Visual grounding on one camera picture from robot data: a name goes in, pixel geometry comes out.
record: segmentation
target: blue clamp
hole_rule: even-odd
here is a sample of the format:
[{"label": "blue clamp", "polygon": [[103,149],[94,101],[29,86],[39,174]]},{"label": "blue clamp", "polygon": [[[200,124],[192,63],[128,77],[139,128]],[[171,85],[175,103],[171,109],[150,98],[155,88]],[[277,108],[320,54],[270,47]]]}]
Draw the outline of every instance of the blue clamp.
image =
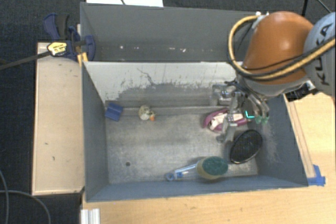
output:
[{"label": "blue clamp", "polygon": [[315,170],[316,177],[307,178],[308,185],[309,186],[321,186],[321,187],[324,187],[324,185],[326,184],[325,176],[321,176],[321,172],[320,172],[319,166],[313,164],[313,167],[314,167],[314,170]]},{"label": "blue clamp", "polygon": [[119,106],[114,103],[109,103],[109,106],[105,111],[105,117],[114,121],[119,121],[122,110],[123,110],[122,106]]},{"label": "blue clamp", "polygon": [[96,43],[93,36],[85,36],[81,41],[74,26],[67,28],[68,17],[66,14],[57,15],[56,13],[47,15],[43,20],[45,32],[51,36],[52,41],[64,40],[67,43],[67,53],[63,57],[77,61],[79,52],[76,52],[75,47],[80,46],[81,51],[87,52],[88,60],[93,61],[96,53]]}]

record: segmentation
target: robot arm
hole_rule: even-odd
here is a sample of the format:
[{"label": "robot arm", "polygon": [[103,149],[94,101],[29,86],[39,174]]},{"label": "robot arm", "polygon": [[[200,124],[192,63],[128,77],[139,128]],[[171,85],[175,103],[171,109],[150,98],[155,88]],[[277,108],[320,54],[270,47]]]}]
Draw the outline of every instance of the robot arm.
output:
[{"label": "robot arm", "polygon": [[334,99],[335,13],[314,26],[291,12],[264,17],[255,27],[244,62],[239,65],[232,38],[242,23],[256,18],[258,15],[239,21],[229,36],[228,54],[237,71],[237,82],[262,100],[283,93],[305,96],[317,91]]}]

